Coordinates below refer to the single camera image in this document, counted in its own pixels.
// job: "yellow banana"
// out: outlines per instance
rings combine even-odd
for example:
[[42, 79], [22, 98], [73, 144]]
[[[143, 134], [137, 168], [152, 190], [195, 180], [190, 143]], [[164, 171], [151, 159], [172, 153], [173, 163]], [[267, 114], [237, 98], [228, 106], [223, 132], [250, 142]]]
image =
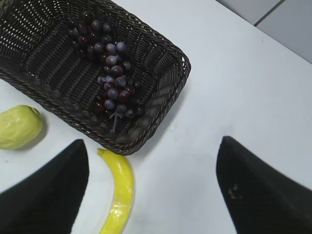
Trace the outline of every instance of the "yellow banana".
[[135, 194], [135, 178], [132, 167], [126, 157], [109, 150], [98, 149], [111, 169], [114, 181], [114, 201], [100, 234], [121, 234], [129, 219]]

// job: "dark red grape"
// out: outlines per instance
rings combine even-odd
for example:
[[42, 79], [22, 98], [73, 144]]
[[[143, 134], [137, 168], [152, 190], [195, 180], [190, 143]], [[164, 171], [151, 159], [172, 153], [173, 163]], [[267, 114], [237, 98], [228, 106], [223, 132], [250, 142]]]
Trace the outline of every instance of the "dark red grape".
[[121, 92], [119, 93], [119, 98], [118, 98], [118, 100], [119, 100], [120, 102], [126, 103], [126, 102], [129, 102], [130, 99], [131, 99], [131, 95], [130, 95], [130, 93], [129, 93], [128, 91], [121, 91]]
[[78, 43], [82, 47], [87, 47], [89, 42], [90, 42], [89, 36], [79, 36], [78, 37]]
[[105, 72], [105, 74], [110, 74], [110, 72], [111, 72], [111, 68], [110, 67], [108, 67], [108, 66], [104, 66], [104, 72]]
[[93, 13], [90, 12], [90, 11], [84, 11], [84, 12], [82, 13], [82, 19], [83, 19], [83, 21], [85, 21], [86, 23], [91, 23], [91, 22], [93, 21], [93, 17], [94, 17], [94, 15], [93, 15]]
[[89, 32], [89, 26], [86, 23], [80, 23], [77, 26], [77, 30], [80, 33], [80, 35], [85, 36]]
[[129, 61], [124, 61], [122, 62], [122, 69], [124, 69], [125, 71], [130, 70], [131, 68], [131, 63]]
[[67, 25], [70, 29], [73, 29], [77, 26], [77, 21], [74, 19], [70, 19], [67, 21]]
[[141, 115], [143, 115], [145, 113], [145, 108], [144, 108], [144, 106], [138, 106], [137, 108], [136, 108], [136, 114], [138, 115], [138, 116], [141, 116]]
[[94, 104], [94, 106], [93, 106], [93, 111], [94, 111], [96, 114], [98, 114], [98, 113], [104, 111], [104, 107], [102, 106], [102, 104], [96, 102], [96, 103]]
[[106, 35], [104, 35], [104, 36], [102, 37], [102, 42], [103, 42], [104, 44], [112, 43], [112, 42], [113, 42], [113, 38], [112, 38], [111, 35], [106, 34]]
[[90, 33], [90, 39], [91, 39], [92, 43], [97, 43], [97, 42], [101, 41], [101, 37], [94, 32]]
[[128, 85], [125, 88], [125, 90], [128, 91], [131, 94], [131, 96], [133, 96], [135, 94], [135, 92], [136, 92], [136, 89], [133, 86], [130, 86], [130, 85]]
[[112, 82], [106, 82], [105, 85], [104, 85], [104, 90], [105, 91], [108, 91], [109, 89], [111, 88], [114, 88], [115, 87], [115, 84], [112, 83]]
[[122, 75], [122, 68], [120, 66], [114, 66], [111, 68], [111, 75], [113, 77], [120, 77]]

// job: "fake fruit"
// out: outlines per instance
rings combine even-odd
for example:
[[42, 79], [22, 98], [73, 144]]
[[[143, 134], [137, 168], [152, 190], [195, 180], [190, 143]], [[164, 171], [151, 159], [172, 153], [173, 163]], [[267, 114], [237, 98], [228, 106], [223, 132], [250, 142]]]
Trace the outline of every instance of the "fake fruit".
[[40, 113], [19, 105], [0, 114], [0, 149], [17, 149], [33, 140], [42, 130]]
[[109, 150], [98, 149], [97, 154], [111, 169], [114, 181], [114, 201], [100, 234], [121, 234], [129, 219], [135, 194], [135, 178], [126, 157]]

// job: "white table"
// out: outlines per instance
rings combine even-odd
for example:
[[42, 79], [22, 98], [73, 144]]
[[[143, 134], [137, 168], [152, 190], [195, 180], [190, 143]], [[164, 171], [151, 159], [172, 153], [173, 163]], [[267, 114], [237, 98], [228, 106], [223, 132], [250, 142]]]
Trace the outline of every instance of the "white table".
[[[155, 136], [129, 157], [136, 200], [125, 234], [235, 234], [215, 176], [224, 135], [312, 188], [311, 64], [214, 0], [116, 2], [173, 41], [193, 66]], [[99, 145], [3, 81], [0, 99], [1, 112], [31, 105], [48, 124], [33, 148], [0, 151], [0, 191], [82, 138], [91, 172], [73, 233], [98, 233], [114, 189]]]

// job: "white tabletop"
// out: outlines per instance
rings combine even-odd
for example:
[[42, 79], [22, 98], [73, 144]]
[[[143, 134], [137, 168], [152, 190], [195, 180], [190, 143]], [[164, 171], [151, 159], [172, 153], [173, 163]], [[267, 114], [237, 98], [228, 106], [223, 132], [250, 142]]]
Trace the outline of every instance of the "white tabletop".
[[[281, 172], [312, 188], [312, 65], [214, 0], [116, 0], [179, 46], [192, 72], [155, 136], [129, 157], [136, 198], [125, 234], [235, 234], [215, 175], [231, 135]], [[0, 112], [31, 105], [46, 118], [34, 147], [0, 151], [0, 191], [33, 173], [77, 138], [90, 179], [74, 234], [96, 234], [114, 181], [99, 145], [0, 81]]]

